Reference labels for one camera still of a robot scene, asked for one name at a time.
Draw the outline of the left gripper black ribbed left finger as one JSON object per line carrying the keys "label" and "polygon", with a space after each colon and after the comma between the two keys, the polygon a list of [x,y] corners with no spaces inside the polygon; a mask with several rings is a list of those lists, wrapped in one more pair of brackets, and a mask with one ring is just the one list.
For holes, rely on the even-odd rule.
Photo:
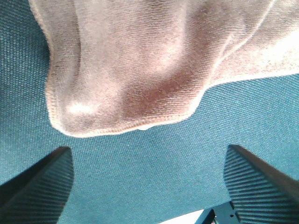
{"label": "left gripper black ribbed left finger", "polygon": [[59,147],[0,186],[0,222],[56,224],[73,183],[71,149]]}

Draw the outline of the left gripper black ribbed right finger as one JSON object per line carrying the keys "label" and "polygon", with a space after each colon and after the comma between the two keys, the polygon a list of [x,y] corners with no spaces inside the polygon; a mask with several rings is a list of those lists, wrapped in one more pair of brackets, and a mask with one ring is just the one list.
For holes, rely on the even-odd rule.
{"label": "left gripper black ribbed right finger", "polygon": [[229,145],[223,178],[242,224],[297,224],[299,182],[239,145]]}

